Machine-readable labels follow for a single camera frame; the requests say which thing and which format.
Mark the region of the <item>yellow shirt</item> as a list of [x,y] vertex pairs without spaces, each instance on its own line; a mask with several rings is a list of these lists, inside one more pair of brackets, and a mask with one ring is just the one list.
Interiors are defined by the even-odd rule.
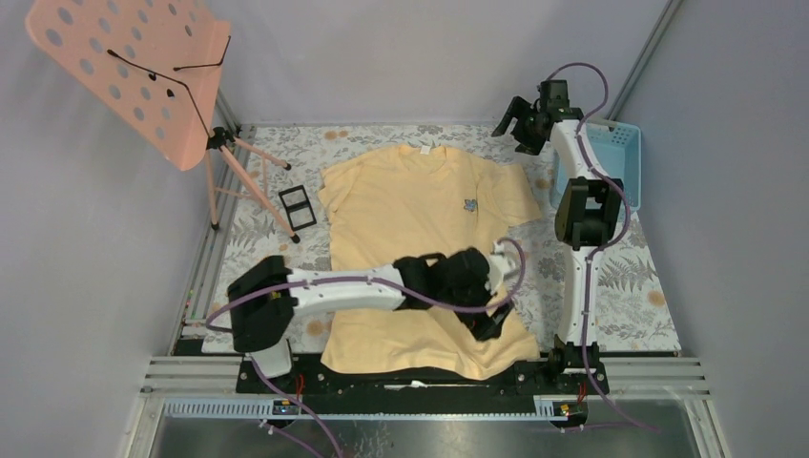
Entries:
[[[486,252],[511,227],[541,216],[521,166],[451,147],[388,146],[334,165],[322,179],[319,199],[336,271],[468,247]],[[466,199],[478,201],[476,213],[464,209]],[[435,367],[484,380],[539,355],[515,314],[499,338],[476,342],[444,308],[347,310],[335,315],[322,362],[345,374]]]

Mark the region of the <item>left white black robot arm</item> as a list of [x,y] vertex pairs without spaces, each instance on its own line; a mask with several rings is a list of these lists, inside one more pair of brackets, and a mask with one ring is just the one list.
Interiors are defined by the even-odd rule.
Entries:
[[210,318],[210,330],[228,333],[235,352],[256,358],[259,379],[275,392],[296,379],[291,350],[284,337],[297,317],[345,310],[410,312],[452,311],[471,337],[486,342],[500,336],[513,302],[496,297],[511,275],[522,277],[522,258],[496,245],[490,254],[470,247],[451,256],[432,253],[404,257],[364,271],[307,271],[286,266],[283,257],[268,257],[227,288],[221,314],[225,326]]

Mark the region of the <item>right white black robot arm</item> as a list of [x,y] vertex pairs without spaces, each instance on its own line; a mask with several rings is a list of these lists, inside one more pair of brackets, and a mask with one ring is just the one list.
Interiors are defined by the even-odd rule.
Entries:
[[554,220],[555,236],[566,246],[564,311],[546,370],[552,388],[570,393],[598,365],[596,274],[615,236],[619,212],[630,207],[622,181],[609,177],[597,159],[585,116],[570,104],[567,82],[547,79],[538,92],[534,102],[513,97],[493,133],[510,133],[519,153],[537,155],[549,145],[568,177]]

